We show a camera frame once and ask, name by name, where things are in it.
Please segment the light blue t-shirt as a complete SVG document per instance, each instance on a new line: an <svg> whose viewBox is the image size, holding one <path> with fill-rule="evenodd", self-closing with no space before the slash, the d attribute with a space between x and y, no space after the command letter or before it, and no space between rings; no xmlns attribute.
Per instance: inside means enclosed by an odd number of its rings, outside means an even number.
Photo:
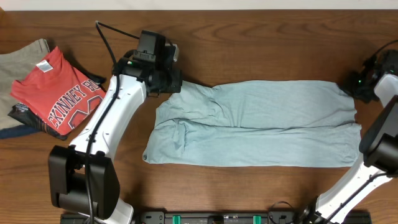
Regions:
<svg viewBox="0 0 398 224"><path fill-rule="evenodd" d="M349 167L361 126L333 82L184 82L156 110L142 155L150 164Z"/></svg>

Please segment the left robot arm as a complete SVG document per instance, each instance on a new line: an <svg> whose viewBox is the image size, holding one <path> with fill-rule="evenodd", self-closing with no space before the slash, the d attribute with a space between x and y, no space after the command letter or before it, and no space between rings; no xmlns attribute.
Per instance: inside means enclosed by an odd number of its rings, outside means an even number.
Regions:
<svg viewBox="0 0 398 224"><path fill-rule="evenodd" d="M149 93L178 93L182 72L173 56L161 59L123 57L104 100L68 147L50 152L53 206L77 212L82 223L131 223L134 209L120 198L114 158L136 110Z"/></svg>

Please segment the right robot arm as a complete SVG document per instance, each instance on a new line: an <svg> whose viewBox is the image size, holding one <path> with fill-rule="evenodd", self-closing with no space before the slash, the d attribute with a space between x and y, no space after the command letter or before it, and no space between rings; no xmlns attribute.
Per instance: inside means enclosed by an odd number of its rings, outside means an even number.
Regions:
<svg viewBox="0 0 398 224"><path fill-rule="evenodd" d="M397 177L397 72L388 69L373 91L383 110L363 136L357 161L308 205L295 223L372 222L369 212L352 209L373 190Z"/></svg>

